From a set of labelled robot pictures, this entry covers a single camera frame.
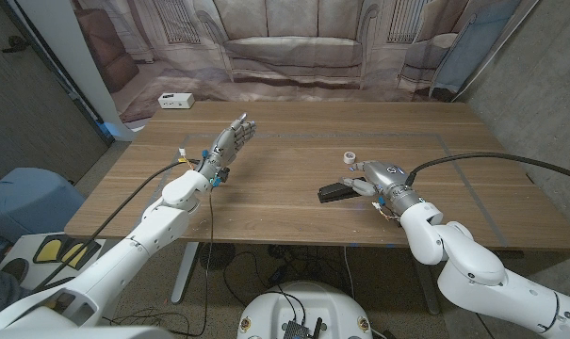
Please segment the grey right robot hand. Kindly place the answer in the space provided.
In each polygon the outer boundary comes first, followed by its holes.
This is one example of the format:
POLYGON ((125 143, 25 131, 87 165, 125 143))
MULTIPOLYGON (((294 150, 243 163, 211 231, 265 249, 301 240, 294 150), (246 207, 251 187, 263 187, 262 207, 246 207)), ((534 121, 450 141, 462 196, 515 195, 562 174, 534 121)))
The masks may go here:
POLYGON ((340 183, 351 187, 360 195, 383 195, 393 202, 411 191, 405 184, 407 174, 394 164, 371 160, 354 163, 350 170, 362 171, 365 180, 344 177, 340 179, 340 183))

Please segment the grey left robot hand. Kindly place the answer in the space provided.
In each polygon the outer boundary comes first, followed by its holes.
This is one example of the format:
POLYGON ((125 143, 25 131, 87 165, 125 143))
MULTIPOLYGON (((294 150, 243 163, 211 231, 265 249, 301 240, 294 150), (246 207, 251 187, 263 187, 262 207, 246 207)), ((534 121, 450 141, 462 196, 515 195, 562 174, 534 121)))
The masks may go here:
POLYGON ((225 128, 215 139, 208 155, 195 168, 207 180, 215 177, 220 170, 229 166, 244 144, 253 138, 256 125, 247 121, 247 113, 243 113, 232 124, 225 128))

